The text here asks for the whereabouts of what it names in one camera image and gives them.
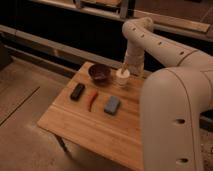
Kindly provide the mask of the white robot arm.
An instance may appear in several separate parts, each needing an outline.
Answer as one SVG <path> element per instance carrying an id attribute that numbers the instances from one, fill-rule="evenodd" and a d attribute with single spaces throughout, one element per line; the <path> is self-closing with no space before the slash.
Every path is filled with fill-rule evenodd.
<path id="1" fill-rule="evenodd" d="M 144 64 L 149 53 L 164 67 L 140 92 L 144 171 L 204 171 L 200 114 L 213 110 L 213 56 L 153 33 L 149 17 L 122 26 L 123 66 Z"/>

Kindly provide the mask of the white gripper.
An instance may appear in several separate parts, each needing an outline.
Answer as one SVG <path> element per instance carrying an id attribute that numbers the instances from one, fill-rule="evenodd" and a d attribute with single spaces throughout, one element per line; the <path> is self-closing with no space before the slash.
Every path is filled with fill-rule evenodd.
<path id="1" fill-rule="evenodd" d="M 131 69 L 136 75 L 142 75 L 144 70 L 144 51 L 127 51 L 121 68 L 121 74 Z"/>

